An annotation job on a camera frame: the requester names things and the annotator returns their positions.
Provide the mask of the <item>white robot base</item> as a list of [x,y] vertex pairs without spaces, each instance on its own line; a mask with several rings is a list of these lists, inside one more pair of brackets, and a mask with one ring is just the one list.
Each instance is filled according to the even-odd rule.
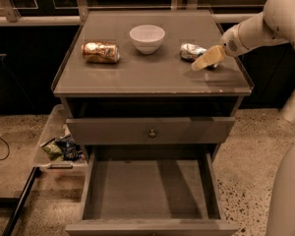
[[295,145],[284,154],[274,178],[265,236],[295,236]]

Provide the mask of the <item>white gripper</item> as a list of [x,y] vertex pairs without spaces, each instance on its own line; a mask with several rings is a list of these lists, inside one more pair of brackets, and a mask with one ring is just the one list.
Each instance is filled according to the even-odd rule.
[[215,45],[209,48],[203,55],[192,63],[192,69],[199,71],[208,66],[223,61],[226,54],[237,57],[249,51],[242,33],[242,25],[238,24],[228,29],[221,37],[222,45]]

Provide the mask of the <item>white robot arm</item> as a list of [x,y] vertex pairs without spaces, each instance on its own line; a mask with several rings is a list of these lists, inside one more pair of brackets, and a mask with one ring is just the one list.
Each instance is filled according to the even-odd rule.
[[289,42],[295,50],[295,0],[267,0],[257,15],[228,29],[220,43],[192,63],[199,71],[225,59],[238,57],[262,46]]

